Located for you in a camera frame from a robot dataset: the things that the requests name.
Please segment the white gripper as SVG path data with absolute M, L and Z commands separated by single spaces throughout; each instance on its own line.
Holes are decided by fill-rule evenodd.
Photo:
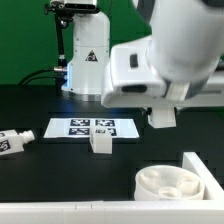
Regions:
M 101 104 L 109 108 L 222 107 L 224 106 L 224 71 L 215 72 L 205 87 L 184 101 L 165 98 L 168 85 L 146 62 L 147 36 L 115 45 L 102 78 Z

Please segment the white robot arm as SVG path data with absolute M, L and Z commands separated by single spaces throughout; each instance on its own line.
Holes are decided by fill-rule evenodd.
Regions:
M 111 108 L 224 106 L 224 0 L 132 0 L 152 33 L 107 46 L 103 13 L 76 15 L 63 90 Z

